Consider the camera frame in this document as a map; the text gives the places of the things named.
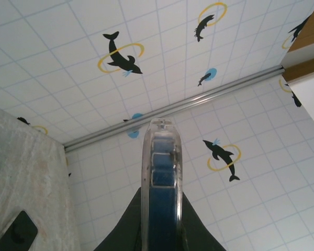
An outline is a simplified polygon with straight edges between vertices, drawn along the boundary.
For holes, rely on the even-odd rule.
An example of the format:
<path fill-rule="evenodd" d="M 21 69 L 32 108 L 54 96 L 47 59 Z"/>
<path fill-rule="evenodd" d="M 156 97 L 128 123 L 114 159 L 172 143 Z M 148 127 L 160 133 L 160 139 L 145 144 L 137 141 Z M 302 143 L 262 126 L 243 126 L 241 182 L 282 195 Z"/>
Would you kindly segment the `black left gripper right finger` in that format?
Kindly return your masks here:
<path fill-rule="evenodd" d="M 185 193 L 182 201 L 181 250 L 226 251 L 204 226 Z"/>

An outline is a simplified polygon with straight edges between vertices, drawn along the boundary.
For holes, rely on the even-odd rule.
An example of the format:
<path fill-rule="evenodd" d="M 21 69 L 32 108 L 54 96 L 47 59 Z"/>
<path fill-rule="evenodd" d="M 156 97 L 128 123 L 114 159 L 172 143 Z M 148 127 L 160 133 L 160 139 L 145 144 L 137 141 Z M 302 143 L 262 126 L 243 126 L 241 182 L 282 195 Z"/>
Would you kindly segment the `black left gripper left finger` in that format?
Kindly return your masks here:
<path fill-rule="evenodd" d="M 128 207 L 107 237 L 95 251 L 142 250 L 141 240 L 141 188 L 137 190 Z"/>

